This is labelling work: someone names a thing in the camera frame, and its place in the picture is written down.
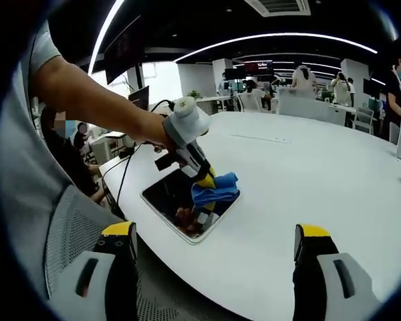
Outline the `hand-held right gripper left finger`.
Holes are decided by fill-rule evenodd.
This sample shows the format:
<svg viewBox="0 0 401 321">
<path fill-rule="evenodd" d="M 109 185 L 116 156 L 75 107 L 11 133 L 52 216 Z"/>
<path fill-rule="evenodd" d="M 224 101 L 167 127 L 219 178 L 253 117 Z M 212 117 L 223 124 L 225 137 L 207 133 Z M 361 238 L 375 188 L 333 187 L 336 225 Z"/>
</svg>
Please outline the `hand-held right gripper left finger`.
<svg viewBox="0 0 401 321">
<path fill-rule="evenodd" d="M 136 224 L 110 225 L 58 275 L 51 309 L 59 320 L 137 320 L 137 263 Z"/>
</svg>

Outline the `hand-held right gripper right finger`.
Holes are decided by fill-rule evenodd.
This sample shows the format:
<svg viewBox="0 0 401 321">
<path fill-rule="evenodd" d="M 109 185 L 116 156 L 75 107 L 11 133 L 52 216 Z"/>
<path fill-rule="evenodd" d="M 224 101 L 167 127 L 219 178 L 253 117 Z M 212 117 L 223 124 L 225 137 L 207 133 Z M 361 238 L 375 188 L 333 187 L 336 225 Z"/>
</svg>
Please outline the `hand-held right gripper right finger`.
<svg viewBox="0 0 401 321">
<path fill-rule="evenodd" d="M 369 320 L 380 307 L 371 277 L 324 228 L 295 226 L 293 260 L 294 320 Z"/>
</svg>

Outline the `person's left hand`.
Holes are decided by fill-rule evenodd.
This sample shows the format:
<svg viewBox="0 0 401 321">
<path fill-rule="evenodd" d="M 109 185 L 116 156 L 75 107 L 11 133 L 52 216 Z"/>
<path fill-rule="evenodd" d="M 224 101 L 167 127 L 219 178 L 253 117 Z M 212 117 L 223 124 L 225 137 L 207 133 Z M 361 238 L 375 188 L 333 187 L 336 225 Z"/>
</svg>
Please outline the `person's left hand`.
<svg viewBox="0 0 401 321">
<path fill-rule="evenodd" d="M 155 142 L 151 142 L 149 140 L 145 140 L 144 142 L 142 142 L 142 144 L 151 146 L 155 153 L 161 153 L 161 152 L 167 150 L 167 147 L 165 145 L 159 144 L 159 143 L 155 143 Z"/>
</svg>

